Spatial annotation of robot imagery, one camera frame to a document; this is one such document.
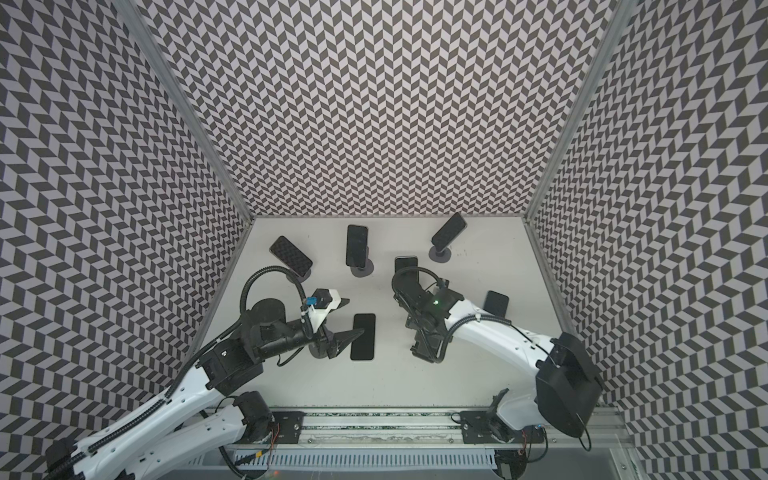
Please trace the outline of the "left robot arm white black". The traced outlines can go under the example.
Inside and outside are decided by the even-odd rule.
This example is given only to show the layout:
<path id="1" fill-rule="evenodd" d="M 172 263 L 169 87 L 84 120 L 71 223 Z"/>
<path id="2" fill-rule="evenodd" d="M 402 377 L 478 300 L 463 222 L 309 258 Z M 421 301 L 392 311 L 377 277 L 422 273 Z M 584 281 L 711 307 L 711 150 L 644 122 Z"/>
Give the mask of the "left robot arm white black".
<path id="1" fill-rule="evenodd" d="M 287 320 L 274 298 L 249 304 L 251 287 L 269 273 L 295 286 L 298 319 Z M 266 360 L 304 347 L 320 358 L 337 357 L 363 333 L 326 327 L 327 317 L 348 302 L 335 289 L 306 294 L 285 267 L 258 270 L 241 291 L 238 319 L 195 353 L 167 389 L 100 432 L 55 441 L 45 452 L 46 478 L 156 479 L 210 449 L 274 444 L 279 424 L 272 411 L 259 392 L 241 387 L 263 373 Z"/>

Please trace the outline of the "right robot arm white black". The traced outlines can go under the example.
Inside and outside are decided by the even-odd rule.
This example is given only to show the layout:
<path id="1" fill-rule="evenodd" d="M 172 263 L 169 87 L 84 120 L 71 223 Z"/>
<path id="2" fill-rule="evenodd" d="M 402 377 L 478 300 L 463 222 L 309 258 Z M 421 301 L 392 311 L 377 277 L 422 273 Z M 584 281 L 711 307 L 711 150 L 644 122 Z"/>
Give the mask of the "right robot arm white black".
<path id="1" fill-rule="evenodd" d="M 487 428 L 497 440 L 508 442 L 540 425 L 571 438 L 588 435 L 605 384 L 577 336 L 563 332 L 553 338 L 523 329 L 477 306 L 426 268 L 396 271 L 391 288 L 407 312 L 407 327 L 415 331 L 415 357 L 439 364 L 452 340 L 459 338 L 528 375 L 525 387 L 501 390 L 486 411 Z"/>

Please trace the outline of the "black folding stand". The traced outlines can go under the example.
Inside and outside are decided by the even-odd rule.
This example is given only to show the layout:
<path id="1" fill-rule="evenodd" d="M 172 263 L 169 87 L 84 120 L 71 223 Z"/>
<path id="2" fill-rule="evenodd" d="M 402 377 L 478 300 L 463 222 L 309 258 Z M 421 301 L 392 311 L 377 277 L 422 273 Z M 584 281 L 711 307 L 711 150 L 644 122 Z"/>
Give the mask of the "black folding stand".
<path id="1" fill-rule="evenodd" d="M 439 350 L 442 340 L 439 336 L 424 336 L 417 332 L 414 337 L 414 344 L 411 346 L 411 353 L 418 359 L 429 363 L 439 363 Z"/>

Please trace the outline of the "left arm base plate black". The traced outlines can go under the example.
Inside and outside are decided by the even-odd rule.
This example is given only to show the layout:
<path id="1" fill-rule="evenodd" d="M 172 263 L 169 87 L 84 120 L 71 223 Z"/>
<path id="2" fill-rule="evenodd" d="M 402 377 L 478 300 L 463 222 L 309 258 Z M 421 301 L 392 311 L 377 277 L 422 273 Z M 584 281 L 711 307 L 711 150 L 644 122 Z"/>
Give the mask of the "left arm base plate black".
<path id="1" fill-rule="evenodd" d="M 273 411 L 270 432 L 275 436 L 276 445 L 294 445 L 299 442 L 305 413 L 300 410 Z"/>

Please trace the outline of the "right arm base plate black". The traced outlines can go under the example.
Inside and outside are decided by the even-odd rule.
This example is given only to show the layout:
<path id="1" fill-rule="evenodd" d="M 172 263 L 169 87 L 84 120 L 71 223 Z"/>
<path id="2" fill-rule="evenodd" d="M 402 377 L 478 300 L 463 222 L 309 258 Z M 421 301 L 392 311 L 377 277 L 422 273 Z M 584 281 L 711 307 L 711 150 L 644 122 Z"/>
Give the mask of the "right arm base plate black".
<path id="1" fill-rule="evenodd" d="M 465 444 L 522 444 L 525 441 L 522 430 L 513 430 L 496 415 L 485 411 L 460 411 L 458 422 Z"/>

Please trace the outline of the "white-edged phone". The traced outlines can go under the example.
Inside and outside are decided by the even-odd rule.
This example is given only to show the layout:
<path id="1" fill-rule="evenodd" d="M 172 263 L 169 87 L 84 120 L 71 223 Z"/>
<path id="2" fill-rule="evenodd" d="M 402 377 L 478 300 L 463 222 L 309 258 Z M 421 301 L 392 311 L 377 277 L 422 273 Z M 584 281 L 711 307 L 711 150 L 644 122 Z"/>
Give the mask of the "white-edged phone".
<path id="1" fill-rule="evenodd" d="M 350 350 L 352 361 L 371 361 L 375 355 L 376 315 L 373 313 L 357 314 L 353 319 L 353 328 L 363 333 L 356 338 Z"/>

